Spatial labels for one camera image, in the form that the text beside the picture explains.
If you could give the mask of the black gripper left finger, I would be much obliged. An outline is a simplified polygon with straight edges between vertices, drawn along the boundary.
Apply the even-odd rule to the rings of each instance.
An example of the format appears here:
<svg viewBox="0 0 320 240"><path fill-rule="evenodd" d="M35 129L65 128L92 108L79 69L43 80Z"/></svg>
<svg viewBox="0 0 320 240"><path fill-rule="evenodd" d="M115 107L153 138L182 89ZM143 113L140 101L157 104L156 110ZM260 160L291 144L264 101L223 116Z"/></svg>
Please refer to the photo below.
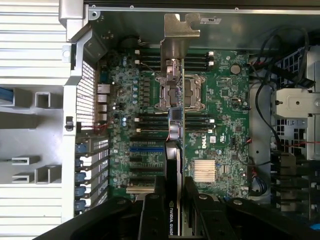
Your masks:
<svg viewBox="0 0 320 240"><path fill-rule="evenodd" d="M37 237L39 240L165 240L165 178L135 202L114 197Z"/></svg>

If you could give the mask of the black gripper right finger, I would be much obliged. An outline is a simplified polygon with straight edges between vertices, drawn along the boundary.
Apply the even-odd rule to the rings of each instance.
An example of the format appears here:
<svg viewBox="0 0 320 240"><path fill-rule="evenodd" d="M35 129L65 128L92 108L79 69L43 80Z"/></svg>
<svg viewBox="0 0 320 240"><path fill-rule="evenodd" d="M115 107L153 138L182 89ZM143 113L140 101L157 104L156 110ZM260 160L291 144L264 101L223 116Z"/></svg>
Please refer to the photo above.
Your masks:
<svg viewBox="0 0 320 240"><path fill-rule="evenodd" d="M185 212L193 235L204 240L318 240L319 231L244 198L227 201L199 193L184 179Z"/></svg>

